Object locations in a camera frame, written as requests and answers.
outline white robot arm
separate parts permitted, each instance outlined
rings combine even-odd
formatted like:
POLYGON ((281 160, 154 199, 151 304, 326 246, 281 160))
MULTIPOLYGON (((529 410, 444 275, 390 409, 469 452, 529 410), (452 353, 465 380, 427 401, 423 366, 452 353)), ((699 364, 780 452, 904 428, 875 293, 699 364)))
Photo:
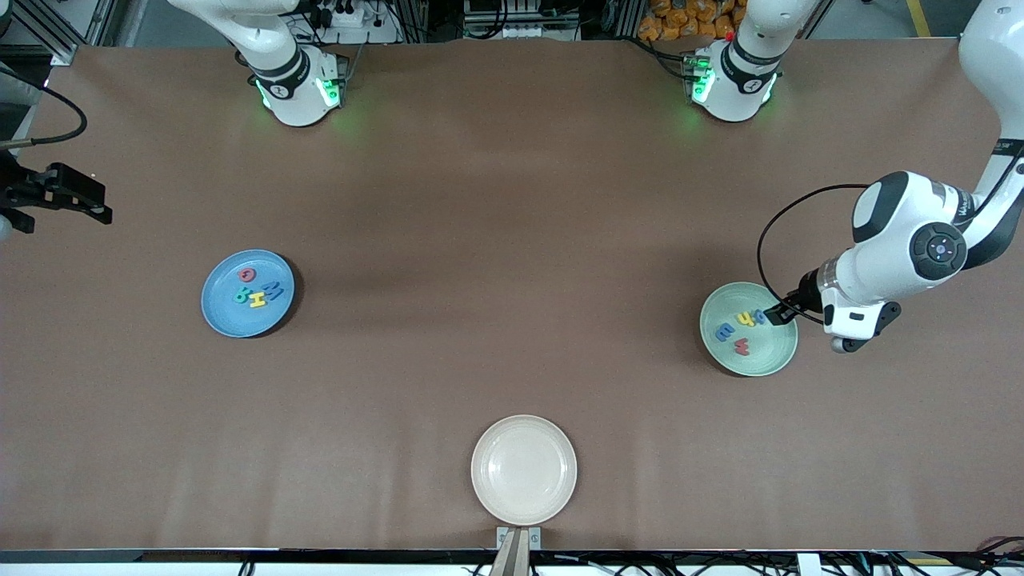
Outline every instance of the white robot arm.
POLYGON ((694 54, 690 98, 727 122, 752 118, 771 97, 778 63, 817 4, 814 0, 750 0, 731 40, 694 54))
POLYGON ((773 324, 792 321, 794 308, 818 312, 833 348, 855 352, 899 316, 895 299, 1006 251, 1024 208, 1024 0, 982 0, 959 55, 1001 124, 977 192, 911 172, 882 177, 854 207, 854 246, 805 275, 766 313, 773 324))
POLYGON ((347 60, 315 46, 300 48, 278 15, 299 0, 169 1, 234 44, 256 75, 263 106, 285 124, 307 126, 341 105, 347 60))

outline brown table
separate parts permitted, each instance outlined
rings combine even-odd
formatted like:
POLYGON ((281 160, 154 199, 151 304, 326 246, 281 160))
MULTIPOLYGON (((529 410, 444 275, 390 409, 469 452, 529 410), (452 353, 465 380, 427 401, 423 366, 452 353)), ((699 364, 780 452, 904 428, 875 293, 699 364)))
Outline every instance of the brown table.
MULTIPOLYGON (((550 547, 973 548, 1024 532, 1024 250, 908 299, 852 356, 731 377, 696 318, 756 280, 767 218, 910 169, 975 184, 994 114, 948 40, 803 42, 716 122, 623 43, 370 47, 344 110, 290 129, 229 50, 88 49, 86 133, 31 150, 115 222, 36 211, 2 247, 0 546, 472 547, 469 457, 535 413, 580 481, 550 547), (206 326, 263 247, 304 279, 276 333, 206 326)), ((37 133, 73 118, 47 101, 37 133)), ((850 244, 854 193, 769 239, 779 289, 850 244)))

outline green plate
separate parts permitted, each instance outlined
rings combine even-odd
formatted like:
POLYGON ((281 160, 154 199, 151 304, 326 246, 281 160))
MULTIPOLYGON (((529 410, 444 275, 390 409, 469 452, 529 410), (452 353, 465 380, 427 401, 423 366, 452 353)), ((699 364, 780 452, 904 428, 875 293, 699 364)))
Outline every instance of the green plate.
POLYGON ((743 376, 767 376, 784 368, 797 352, 797 323, 772 326, 762 318, 758 324, 755 314, 777 303, 767 288, 750 282, 733 282, 712 292, 700 308, 700 338, 708 352, 719 364, 743 376), (744 312, 754 327, 739 322, 737 316, 744 312), (724 342, 717 336, 723 324, 734 330, 724 342), (742 338, 746 338, 746 356, 737 352, 737 345, 742 349, 742 338))

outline yellow tape line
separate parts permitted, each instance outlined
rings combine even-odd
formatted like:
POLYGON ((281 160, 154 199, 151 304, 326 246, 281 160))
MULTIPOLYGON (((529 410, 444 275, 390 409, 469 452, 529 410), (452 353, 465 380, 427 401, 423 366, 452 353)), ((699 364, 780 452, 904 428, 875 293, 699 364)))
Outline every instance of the yellow tape line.
POLYGON ((913 20, 913 30, 918 33, 918 38, 929 38, 932 31, 928 28, 928 20, 925 19, 925 10, 921 7, 921 0, 906 0, 906 7, 910 10, 910 19, 913 20))

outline plate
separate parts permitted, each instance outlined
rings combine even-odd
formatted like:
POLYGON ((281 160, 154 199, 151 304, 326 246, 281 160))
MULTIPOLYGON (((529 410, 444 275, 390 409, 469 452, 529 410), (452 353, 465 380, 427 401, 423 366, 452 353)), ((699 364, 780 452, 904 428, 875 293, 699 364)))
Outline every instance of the plate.
POLYGON ((733 282, 712 292, 700 308, 700 338, 708 352, 726 369, 743 376, 768 376, 785 368, 797 352, 797 323, 773 326, 757 315, 777 303, 767 288, 750 282, 733 282), (751 318, 738 318, 743 313, 751 318), (733 332, 720 334, 726 324, 733 332), (720 335, 726 335, 724 341, 720 335))
POLYGON ((203 285, 203 318, 231 338, 250 338, 276 326, 292 307, 295 276, 268 250, 244 250, 224 258, 203 285))
POLYGON ((471 476, 480 503, 512 526, 534 526, 557 515, 575 489, 572 444, 544 418, 509 416, 483 433, 471 476))

